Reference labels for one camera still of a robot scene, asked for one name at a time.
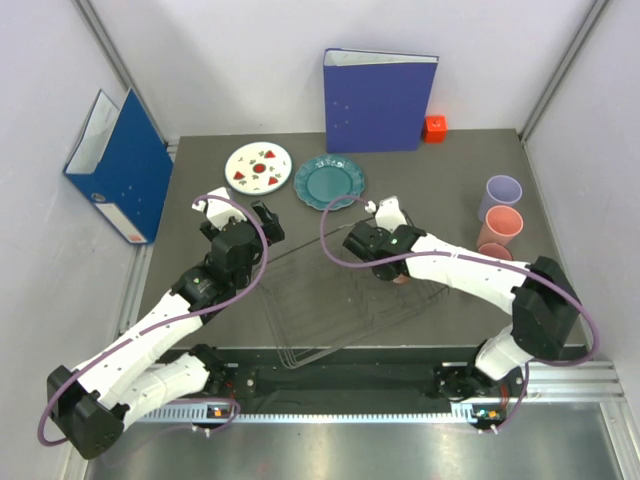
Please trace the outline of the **watermelon pattern plate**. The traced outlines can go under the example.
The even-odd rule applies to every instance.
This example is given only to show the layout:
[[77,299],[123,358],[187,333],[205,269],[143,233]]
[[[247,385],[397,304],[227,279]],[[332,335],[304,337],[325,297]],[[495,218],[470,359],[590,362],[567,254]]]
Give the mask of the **watermelon pattern plate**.
[[283,187],[293,170],[291,155],[282,146],[266,141],[245,144],[227,159],[225,179],[236,192],[259,196]]

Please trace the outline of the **black wire dish rack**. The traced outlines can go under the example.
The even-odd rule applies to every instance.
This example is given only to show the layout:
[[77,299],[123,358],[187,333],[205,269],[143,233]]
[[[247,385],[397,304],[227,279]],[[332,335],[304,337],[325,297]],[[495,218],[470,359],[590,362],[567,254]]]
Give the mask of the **black wire dish rack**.
[[442,284],[396,284],[369,269],[333,263],[319,240],[320,217],[285,219],[287,239],[258,285],[278,355],[289,369],[418,319],[449,294]]

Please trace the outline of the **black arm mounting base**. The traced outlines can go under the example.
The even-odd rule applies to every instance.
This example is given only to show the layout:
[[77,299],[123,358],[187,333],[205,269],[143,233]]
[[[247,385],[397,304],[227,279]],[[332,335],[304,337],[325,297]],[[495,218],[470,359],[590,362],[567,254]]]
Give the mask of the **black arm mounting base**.
[[301,392],[306,400],[317,397],[324,407],[329,395],[347,391],[409,392],[448,402],[475,397],[503,401],[520,395],[517,381],[524,378],[517,367],[501,380],[490,379],[473,368],[475,353],[467,347],[358,347],[318,353],[305,364],[287,366],[275,348],[216,349],[221,364],[216,378],[186,397],[249,401]]

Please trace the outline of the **pink patterned mug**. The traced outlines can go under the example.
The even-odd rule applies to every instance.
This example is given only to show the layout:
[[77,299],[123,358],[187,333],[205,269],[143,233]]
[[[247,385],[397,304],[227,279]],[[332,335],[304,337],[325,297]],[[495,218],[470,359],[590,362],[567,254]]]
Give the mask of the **pink patterned mug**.
[[480,245],[477,248],[477,252],[487,257],[491,257],[498,260],[512,261],[513,255],[510,250],[496,242],[488,242]]

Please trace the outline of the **lavender plastic cup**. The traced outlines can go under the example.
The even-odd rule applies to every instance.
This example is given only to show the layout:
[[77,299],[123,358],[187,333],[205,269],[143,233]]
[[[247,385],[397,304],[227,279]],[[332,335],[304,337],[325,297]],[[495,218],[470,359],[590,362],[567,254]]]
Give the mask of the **lavender plastic cup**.
[[495,175],[489,178],[485,184],[483,196],[478,207],[478,219],[485,220],[487,212],[494,206],[506,205],[513,207],[522,198],[521,184],[513,177],[507,175]]

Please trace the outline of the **pink plastic cup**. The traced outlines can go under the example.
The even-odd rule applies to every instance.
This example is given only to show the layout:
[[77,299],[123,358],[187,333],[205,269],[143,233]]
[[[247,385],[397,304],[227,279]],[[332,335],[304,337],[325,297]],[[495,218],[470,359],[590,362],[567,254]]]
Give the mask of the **pink plastic cup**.
[[524,220],[516,209],[496,205],[487,211],[476,245],[497,243],[506,246],[522,232],[523,227]]

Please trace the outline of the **blue zigzag patterned bowl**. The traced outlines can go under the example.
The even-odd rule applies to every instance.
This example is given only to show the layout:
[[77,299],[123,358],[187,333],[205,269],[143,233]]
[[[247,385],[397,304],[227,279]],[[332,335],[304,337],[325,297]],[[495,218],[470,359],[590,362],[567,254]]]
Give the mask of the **blue zigzag patterned bowl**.
[[410,281],[410,277],[404,274],[400,274],[398,275],[394,280],[393,283],[394,284],[398,284],[398,285],[402,285],[402,284],[406,284]]

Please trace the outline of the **teal plate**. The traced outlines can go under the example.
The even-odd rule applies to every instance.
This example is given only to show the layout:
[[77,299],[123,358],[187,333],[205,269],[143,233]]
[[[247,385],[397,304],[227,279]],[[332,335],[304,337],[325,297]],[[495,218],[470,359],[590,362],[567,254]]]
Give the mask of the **teal plate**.
[[365,175],[353,160],[340,155],[321,155],[306,161],[294,176],[294,191],[307,206],[331,211],[354,203],[365,190]]

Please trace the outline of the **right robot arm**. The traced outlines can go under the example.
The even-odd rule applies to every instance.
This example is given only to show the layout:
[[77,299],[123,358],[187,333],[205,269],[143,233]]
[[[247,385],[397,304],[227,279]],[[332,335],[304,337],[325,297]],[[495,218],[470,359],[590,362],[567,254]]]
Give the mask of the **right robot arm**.
[[366,222],[356,224],[343,246],[381,280],[403,275],[444,284],[511,316],[511,325],[485,340],[467,368],[467,384],[481,396],[492,394],[507,374],[531,360],[558,362],[579,316],[575,291],[548,257],[500,262],[410,225],[390,232]]

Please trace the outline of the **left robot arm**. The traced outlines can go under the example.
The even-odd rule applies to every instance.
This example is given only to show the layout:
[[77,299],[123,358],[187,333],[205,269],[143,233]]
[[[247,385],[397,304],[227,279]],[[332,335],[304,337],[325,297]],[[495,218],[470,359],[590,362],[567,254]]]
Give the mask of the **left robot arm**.
[[179,340],[251,292],[271,245],[284,240],[277,214],[261,201],[244,209],[218,194],[196,199],[210,242],[203,261],[186,270],[152,310],[112,345],[80,365],[59,366],[46,381],[52,421],[86,460],[109,450],[147,413],[186,395],[216,396],[227,374],[213,348],[198,345],[174,362],[152,365]]

